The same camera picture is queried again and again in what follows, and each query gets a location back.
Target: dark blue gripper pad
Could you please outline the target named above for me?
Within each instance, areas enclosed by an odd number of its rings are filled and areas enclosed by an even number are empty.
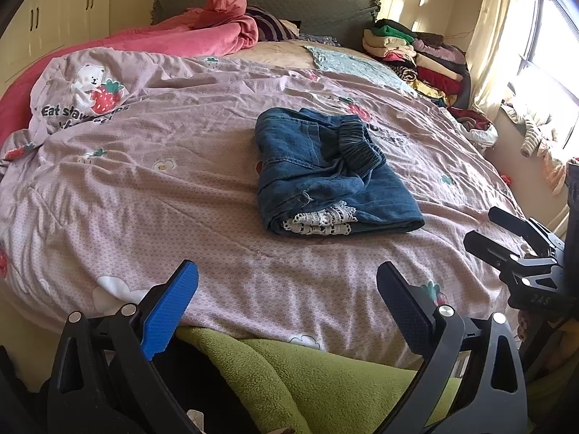
[[[141,349],[149,361],[167,348],[199,284],[197,265],[184,261],[143,323]]]
[[[390,261],[378,268],[376,284],[410,350],[424,358],[430,357],[434,350],[432,314],[436,305],[421,288],[408,285]]]

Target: quilted headboard cover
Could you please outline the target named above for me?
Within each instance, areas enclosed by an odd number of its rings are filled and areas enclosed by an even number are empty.
[[[155,0],[153,24],[202,8],[207,0]],[[301,21],[300,31],[316,36],[334,36],[341,45],[362,51],[364,29],[373,25],[380,0],[247,0],[283,20]]]

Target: pink bed sheet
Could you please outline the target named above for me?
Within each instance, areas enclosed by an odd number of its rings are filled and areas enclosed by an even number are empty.
[[[209,0],[204,8],[189,8],[155,26],[123,30],[45,55],[20,75],[0,99],[0,146],[12,132],[28,127],[32,117],[31,89],[52,59],[93,47],[180,57],[233,54],[258,41],[257,25],[253,18],[245,16],[246,6],[246,0]]]

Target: light blue cloth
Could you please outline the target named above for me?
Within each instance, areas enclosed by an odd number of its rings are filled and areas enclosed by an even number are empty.
[[[390,68],[374,60],[363,59],[350,54],[320,47],[304,46],[314,57],[314,63],[324,72],[355,75],[378,86],[387,86],[416,97],[414,89],[402,81]]]

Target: green folded clothing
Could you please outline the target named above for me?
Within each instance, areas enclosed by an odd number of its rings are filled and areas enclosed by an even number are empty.
[[[288,427],[296,434],[374,432],[416,374],[205,328],[180,327],[177,337],[209,357],[263,434]],[[447,414],[459,383],[448,382],[430,422]]]
[[[372,34],[380,37],[399,37],[404,39],[409,44],[412,44],[416,39],[408,34],[398,31],[397,29],[390,26],[373,27]]]

